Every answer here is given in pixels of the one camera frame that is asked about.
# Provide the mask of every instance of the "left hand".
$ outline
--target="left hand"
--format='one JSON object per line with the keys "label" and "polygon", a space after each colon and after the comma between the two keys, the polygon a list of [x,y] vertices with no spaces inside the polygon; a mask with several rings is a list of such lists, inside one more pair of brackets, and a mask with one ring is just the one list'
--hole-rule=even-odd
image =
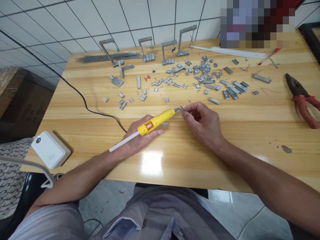
{"label": "left hand", "polygon": [[[142,119],[140,119],[136,122],[133,122],[131,124],[130,128],[128,129],[128,132],[126,133],[126,135],[124,135],[123,139],[129,137],[130,135],[132,135],[133,133],[138,131],[138,127],[140,127],[142,124],[148,122],[152,118],[153,118],[153,116],[148,114],[148,115],[144,116]],[[111,154],[114,153],[118,159],[121,159],[121,161],[123,161],[123,160],[127,159],[128,157],[131,157],[131,156],[137,154],[138,152],[140,152],[153,139],[155,139],[156,137],[158,137],[162,134],[164,134],[164,130],[155,129],[147,135],[144,135],[144,136],[138,135],[138,136],[134,137],[133,139],[131,139],[129,142],[125,143],[121,147],[119,147],[116,150],[114,150],[113,152],[111,152]]]}

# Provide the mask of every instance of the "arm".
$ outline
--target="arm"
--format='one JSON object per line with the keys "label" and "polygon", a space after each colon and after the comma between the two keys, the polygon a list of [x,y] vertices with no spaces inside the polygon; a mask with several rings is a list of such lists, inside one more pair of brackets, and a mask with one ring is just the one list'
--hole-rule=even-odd
{"label": "arm", "polygon": [[[132,123],[124,138],[135,133],[140,125],[151,118],[152,116],[146,115],[141,120]],[[164,131],[157,129],[145,136],[138,135],[111,153],[106,151],[92,157],[66,173],[54,184],[53,188],[45,191],[31,206],[25,217],[50,204],[75,202],[86,197],[111,169],[128,157],[140,152],[161,134],[164,134]]]}
{"label": "arm", "polygon": [[219,115],[203,103],[193,103],[182,116],[199,142],[228,163],[271,211],[320,236],[320,193],[229,143],[221,134]]}

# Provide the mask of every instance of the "yellow glue gun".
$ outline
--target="yellow glue gun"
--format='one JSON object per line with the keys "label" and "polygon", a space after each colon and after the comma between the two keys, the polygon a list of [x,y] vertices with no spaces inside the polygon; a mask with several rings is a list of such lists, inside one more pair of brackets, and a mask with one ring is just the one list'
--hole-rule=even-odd
{"label": "yellow glue gun", "polygon": [[144,136],[146,134],[151,133],[153,130],[155,130],[157,127],[159,127],[163,122],[169,120],[171,117],[173,117],[176,114],[176,111],[178,111],[179,108],[176,109],[169,109],[167,111],[164,111],[163,113],[159,114],[158,116],[150,119],[148,122],[142,124],[140,127],[138,127],[138,131],[141,136]]}

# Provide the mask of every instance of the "red pliers handle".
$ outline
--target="red pliers handle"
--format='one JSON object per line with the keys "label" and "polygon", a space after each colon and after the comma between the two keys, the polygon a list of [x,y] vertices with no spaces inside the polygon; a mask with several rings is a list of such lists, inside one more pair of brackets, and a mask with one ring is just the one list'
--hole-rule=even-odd
{"label": "red pliers handle", "polygon": [[316,100],[315,97],[313,96],[305,97],[304,95],[294,96],[292,101],[295,102],[300,115],[303,117],[303,119],[306,121],[309,127],[312,129],[319,129],[320,123],[317,122],[309,113],[307,108],[307,102],[312,104],[319,111],[320,111],[320,102]]}

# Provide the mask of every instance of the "floor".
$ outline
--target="floor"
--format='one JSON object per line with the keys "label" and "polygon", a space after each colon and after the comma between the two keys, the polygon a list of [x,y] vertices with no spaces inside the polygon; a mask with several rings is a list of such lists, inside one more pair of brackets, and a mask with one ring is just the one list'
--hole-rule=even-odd
{"label": "floor", "polygon": [[[92,219],[85,222],[87,236],[94,231],[88,239],[101,229],[98,221],[106,225],[123,210],[133,195],[134,185],[102,180],[80,201],[83,220]],[[209,190],[209,201],[213,216],[236,239],[293,239],[287,221],[266,208],[255,194]]]}

